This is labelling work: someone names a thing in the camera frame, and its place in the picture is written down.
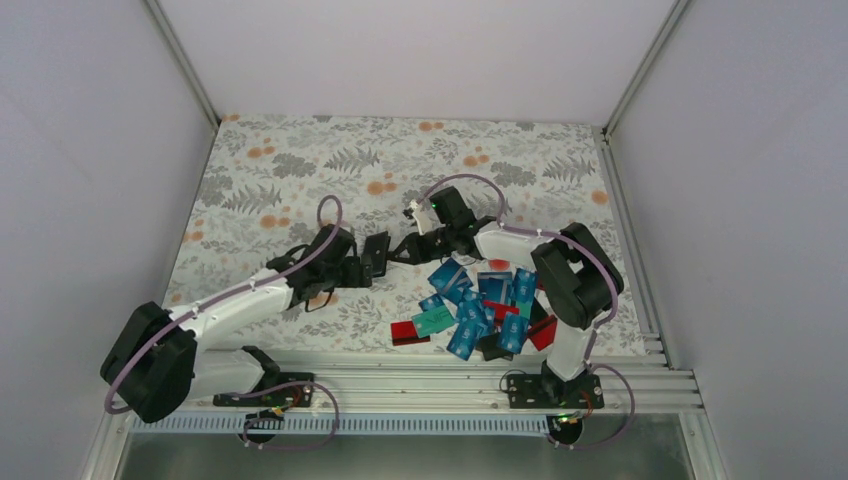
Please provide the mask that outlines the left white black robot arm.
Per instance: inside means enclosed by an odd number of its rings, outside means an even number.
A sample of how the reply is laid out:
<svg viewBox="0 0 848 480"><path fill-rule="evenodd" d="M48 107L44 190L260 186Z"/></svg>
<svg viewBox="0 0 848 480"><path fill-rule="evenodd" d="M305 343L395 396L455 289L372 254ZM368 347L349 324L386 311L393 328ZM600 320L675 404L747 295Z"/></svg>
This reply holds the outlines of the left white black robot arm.
<svg viewBox="0 0 848 480"><path fill-rule="evenodd" d="M109 385L105 410L132 411L153 423L196 398L226 394L255 405L270 402L282 378L279 367L256 346L225 348L223 341L321 293L368 288L375 267L375 256L359 254L350 232L330 224L311 243L222 292L171 308L140 305L101 366Z"/></svg>

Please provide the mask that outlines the blue VIP card front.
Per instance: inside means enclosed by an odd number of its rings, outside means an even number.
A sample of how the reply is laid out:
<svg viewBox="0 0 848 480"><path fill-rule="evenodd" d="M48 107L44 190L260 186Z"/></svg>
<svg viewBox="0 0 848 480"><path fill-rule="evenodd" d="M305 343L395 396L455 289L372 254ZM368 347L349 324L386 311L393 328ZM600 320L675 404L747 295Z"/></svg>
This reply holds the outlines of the blue VIP card front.
<svg viewBox="0 0 848 480"><path fill-rule="evenodd" d="M457 358L467 361L483 332L484 328L479 323L464 321L457 326L446 350Z"/></svg>

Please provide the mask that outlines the black leather card holder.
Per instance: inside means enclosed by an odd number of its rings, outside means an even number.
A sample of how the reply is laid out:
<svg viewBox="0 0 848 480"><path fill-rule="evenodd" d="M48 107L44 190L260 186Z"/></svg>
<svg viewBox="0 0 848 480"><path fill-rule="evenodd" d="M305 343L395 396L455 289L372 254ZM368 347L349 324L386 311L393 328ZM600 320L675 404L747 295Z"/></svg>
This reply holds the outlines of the black leather card holder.
<svg viewBox="0 0 848 480"><path fill-rule="evenodd" d="M375 233L365 238L362 259L371 268L373 278L384 277L386 274L390 239L388 231Z"/></svg>

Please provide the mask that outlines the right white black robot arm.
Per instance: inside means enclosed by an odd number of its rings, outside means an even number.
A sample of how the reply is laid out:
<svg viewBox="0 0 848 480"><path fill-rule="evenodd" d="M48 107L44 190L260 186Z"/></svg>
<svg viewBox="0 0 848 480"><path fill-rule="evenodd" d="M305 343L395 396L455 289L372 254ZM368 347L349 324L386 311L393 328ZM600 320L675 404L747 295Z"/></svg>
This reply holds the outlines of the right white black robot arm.
<svg viewBox="0 0 848 480"><path fill-rule="evenodd" d="M509 226L499 216L476 216L454 187L431 189L427 198L440 224L430 224L422 202L411 202L404 214L417 230L388 259L418 265L460 254L529 268L559 323L542 364L541 391L552 406L570 404L592 371L589 358L599 327L618 309L624 282L613 262L581 223L560 231Z"/></svg>

